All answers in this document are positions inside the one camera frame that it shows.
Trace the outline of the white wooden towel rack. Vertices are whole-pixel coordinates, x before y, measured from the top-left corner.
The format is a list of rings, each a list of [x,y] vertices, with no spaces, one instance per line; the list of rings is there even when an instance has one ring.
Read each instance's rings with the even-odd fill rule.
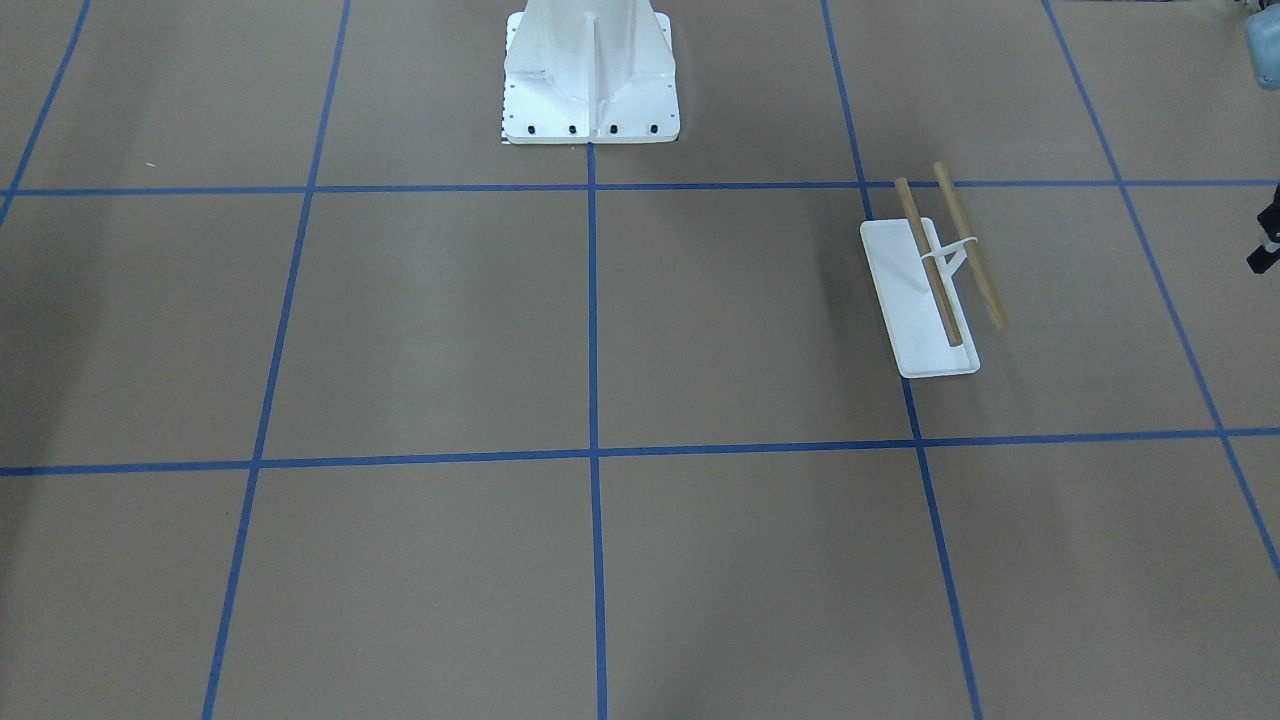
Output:
[[[955,275],[964,266],[972,269],[995,328],[1009,327],[1004,301],[951,172],[943,161],[934,161],[933,172],[959,233],[954,242],[943,242],[934,222],[922,215],[902,177],[893,182],[902,215],[867,220],[859,228],[895,365],[904,379],[980,370],[977,342],[956,290]]]

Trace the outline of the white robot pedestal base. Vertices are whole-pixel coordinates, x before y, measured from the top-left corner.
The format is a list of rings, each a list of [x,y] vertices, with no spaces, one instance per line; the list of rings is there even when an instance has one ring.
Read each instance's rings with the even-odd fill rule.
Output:
[[[672,22],[652,3],[529,1],[507,17],[504,40],[504,142],[680,137]]]

